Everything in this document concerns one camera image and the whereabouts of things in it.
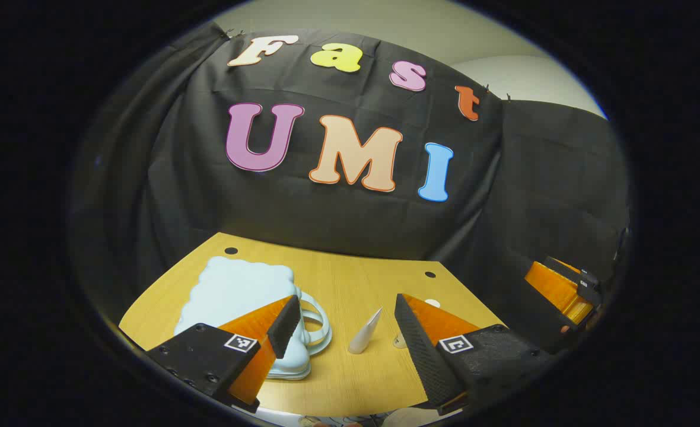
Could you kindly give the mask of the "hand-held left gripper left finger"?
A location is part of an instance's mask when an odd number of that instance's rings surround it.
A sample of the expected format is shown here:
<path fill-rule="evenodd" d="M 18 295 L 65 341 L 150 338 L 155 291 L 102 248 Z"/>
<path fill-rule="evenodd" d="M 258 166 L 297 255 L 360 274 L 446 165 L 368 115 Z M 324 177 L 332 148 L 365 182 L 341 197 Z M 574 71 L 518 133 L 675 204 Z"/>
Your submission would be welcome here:
<path fill-rule="evenodd" d="M 255 413 L 258 392 L 300 320 L 300 302 L 291 295 L 218 327 L 196 323 L 147 354 L 196 391 Z"/>

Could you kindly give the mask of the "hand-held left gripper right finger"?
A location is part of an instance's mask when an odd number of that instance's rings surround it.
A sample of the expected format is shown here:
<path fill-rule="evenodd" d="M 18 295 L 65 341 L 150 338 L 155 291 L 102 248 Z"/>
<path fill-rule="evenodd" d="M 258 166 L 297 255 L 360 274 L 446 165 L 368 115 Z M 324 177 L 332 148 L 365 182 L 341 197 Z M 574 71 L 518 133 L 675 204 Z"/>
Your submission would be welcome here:
<path fill-rule="evenodd" d="M 440 415 L 493 406 L 553 359 L 502 324 L 478 327 L 409 294 L 397 295 L 395 319 L 428 403 Z"/>

